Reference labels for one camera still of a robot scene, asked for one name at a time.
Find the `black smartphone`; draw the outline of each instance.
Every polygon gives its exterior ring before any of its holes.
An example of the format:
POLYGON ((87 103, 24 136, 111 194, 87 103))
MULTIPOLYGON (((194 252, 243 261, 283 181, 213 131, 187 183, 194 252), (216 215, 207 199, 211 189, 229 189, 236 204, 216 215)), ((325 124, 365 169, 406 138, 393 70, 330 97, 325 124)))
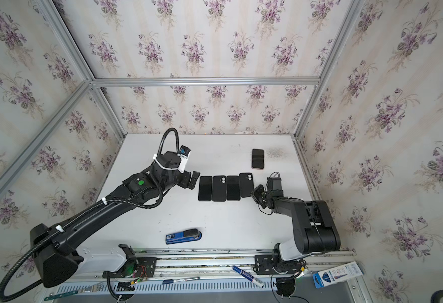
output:
POLYGON ((213 177, 210 175, 203 175, 200 177, 198 201, 211 201, 212 182, 213 182, 213 177))
POLYGON ((250 197, 254 190, 254 176, 251 173, 241 173, 240 177, 240 197, 250 197))
POLYGON ((252 168, 264 169, 264 150, 252 149, 252 168))
POLYGON ((226 177, 224 175, 213 176, 211 199, 215 202, 226 201, 226 177))
POLYGON ((226 176, 226 199, 240 201, 240 182, 237 175, 226 176))

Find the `wall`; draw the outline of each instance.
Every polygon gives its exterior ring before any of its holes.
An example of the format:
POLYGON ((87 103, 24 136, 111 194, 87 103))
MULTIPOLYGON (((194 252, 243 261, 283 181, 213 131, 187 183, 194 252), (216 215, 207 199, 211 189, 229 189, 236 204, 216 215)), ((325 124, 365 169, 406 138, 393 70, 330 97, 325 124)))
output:
MULTIPOLYGON (((81 83, 58 45, 34 1, 0 1, 0 175, 81 83)), ((91 97, 80 100, 0 200, 0 281, 28 250, 32 227, 92 203, 118 145, 91 97)), ((30 258, 6 293, 38 279, 30 258)))
MULTIPOLYGON (((318 76, 349 0, 57 2, 99 78, 318 76)), ((312 87, 107 88, 129 133, 293 133, 312 87)))
POLYGON ((443 1, 367 1, 302 141, 373 299, 443 289, 443 1))

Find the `black robot arm segment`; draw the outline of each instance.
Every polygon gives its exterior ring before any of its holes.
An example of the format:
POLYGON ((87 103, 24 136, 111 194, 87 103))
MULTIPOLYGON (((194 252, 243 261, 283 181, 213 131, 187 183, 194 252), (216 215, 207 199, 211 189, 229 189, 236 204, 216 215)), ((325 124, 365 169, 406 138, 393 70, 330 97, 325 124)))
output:
POLYGON ((178 133, 170 128, 164 133, 151 166, 131 175, 109 195, 79 214, 51 227, 44 224, 34 227, 30 231, 31 249, 11 267, 0 283, 0 302, 18 298, 41 283, 50 288, 65 282, 84 260, 77 253, 77 247, 122 214, 134 208, 158 206, 163 195, 186 175, 183 173, 189 152, 189 148, 179 147, 178 133), (176 152, 161 154, 171 131, 176 136, 176 152), (145 205, 156 197, 159 197, 156 203, 145 205), (12 295, 5 295, 9 280, 29 257, 33 258, 41 279, 12 295))

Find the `marker pen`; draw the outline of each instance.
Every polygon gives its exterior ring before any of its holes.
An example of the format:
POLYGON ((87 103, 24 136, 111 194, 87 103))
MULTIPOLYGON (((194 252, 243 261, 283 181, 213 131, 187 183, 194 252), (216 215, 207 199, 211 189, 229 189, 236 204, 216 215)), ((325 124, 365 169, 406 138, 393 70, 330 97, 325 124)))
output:
POLYGON ((249 274, 248 272, 241 270, 240 268, 238 268, 237 266, 233 265, 232 269, 236 272, 238 272, 240 275, 242 275, 243 277, 245 277, 247 280, 251 281, 252 283, 254 283, 255 285, 259 286, 259 287, 264 287, 264 282, 260 281, 259 279, 255 278, 254 276, 252 276, 251 274, 249 274))

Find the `white tabletop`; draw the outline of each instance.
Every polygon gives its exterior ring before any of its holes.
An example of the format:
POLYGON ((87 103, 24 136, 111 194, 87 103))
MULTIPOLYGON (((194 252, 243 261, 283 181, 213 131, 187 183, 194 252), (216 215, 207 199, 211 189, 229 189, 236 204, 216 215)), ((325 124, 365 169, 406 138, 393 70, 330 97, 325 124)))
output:
MULTIPOLYGON (((130 175, 152 162, 161 135, 129 134, 100 197, 108 195, 130 175)), ((265 186, 272 172, 279 172, 285 196, 310 200, 304 174, 290 136, 280 135, 180 135, 179 144, 191 149, 186 170, 201 175, 238 175, 252 173, 254 185, 265 186), (252 149, 265 151, 265 169, 251 168, 252 149)), ((163 153, 176 151, 171 133, 163 153)), ((264 215, 251 197, 240 201, 198 201, 198 183, 194 190, 172 188, 154 209, 134 209, 121 215, 84 242, 88 247, 127 244, 146 249, 272 249, 292 237, 290 217, 264 215), (165 235, 198 228, 199 241, 165 244, 165 235)))

